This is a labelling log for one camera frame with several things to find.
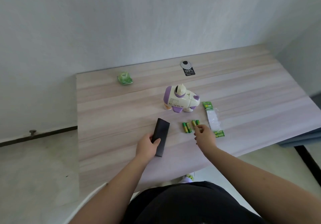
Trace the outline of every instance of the left hand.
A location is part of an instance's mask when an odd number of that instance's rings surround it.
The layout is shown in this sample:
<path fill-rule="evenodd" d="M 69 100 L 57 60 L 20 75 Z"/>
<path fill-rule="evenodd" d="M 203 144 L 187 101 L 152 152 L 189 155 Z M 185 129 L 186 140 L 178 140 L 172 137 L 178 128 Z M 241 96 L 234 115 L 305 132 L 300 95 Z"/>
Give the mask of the left hand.
<path fill-rule="evenodd" d="M 142 160 L 150 162 L 150 160 L 155 156 L 156 149 L 161 142 L 161 139 L 155 140 L 154 143 L 151 142 L 151 137 L 153 134 L 145 134 L 137 144 L 136 157 Z"/>

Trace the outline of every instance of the green label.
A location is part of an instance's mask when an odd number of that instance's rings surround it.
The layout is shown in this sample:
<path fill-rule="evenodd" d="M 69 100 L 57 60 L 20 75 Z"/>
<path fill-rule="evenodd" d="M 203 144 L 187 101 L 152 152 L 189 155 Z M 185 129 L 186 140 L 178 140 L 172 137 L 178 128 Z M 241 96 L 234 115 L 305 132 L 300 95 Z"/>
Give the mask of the green label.
<path fill-rule="evenodd" d="M 207 111 L 213 110 L 213 105 L 210 101 L 204 101 L 203 106 L 205 107 L 205 110 L 207 110 Z"/>

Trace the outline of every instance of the white wall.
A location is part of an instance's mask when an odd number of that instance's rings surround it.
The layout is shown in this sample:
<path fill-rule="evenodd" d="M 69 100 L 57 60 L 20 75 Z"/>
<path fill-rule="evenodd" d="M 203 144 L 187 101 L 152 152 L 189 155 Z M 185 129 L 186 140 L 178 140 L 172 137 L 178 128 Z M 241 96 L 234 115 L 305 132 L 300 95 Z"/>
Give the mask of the white wall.
<path fill-rule="evenodd" d="M 267 42 L 320 0 L 0 0 L 0 139 L 77 124 L 75 74 Z"/>
<path fill-rule="evenodd" d="M 321 92 L 321 20 L 294 39 L 277 59 L 308 95 Z"/>

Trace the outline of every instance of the person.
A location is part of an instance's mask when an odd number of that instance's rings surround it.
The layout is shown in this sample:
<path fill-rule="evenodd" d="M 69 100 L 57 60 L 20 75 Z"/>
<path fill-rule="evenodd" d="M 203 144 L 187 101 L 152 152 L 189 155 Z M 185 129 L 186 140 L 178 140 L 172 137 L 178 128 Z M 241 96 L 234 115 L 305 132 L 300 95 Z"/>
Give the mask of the person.
<path fill-rule="evenodd" d="M 207 159 L 260 215 L 241 206 L 223 188 L 192 182 L 143 191 L 131 202 L 142 173 L 160 139 L 150 134 L 137 144 L 136 156 L 69 222 L 118 223 L 321 223 L 321 202 L 309 192 L 222 151 L 206 125 L 195 140 Z"/>

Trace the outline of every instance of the hand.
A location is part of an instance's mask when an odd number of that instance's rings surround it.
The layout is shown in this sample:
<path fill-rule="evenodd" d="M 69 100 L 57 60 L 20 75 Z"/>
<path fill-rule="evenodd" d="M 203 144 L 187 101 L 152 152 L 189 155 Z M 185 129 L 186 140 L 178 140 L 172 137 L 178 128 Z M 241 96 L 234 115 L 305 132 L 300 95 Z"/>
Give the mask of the hand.
<path fill-rule="evenodd" d="M 146 161 L 147 163 L 150 162 L 150 160 L 155 156 L 156 149 L 161 142 L 161 139 L 157 139 L 154 143 L 152 143 L 152 136 L 153 134 L 145 134 L 137 143 L 136 147 L 136 157 Z"/>
<path fill-rule="evenodd" d="M 195 140 L 197 146 L 200 148 L 200 150 L 203 152 L 205 156 L 206 154 L 210 153 L 213 150 L 213 148 L 216 147 L 215 134 L 206 125 L 197 125 L 195 127 L 194 135 L 196 136 Z"/>

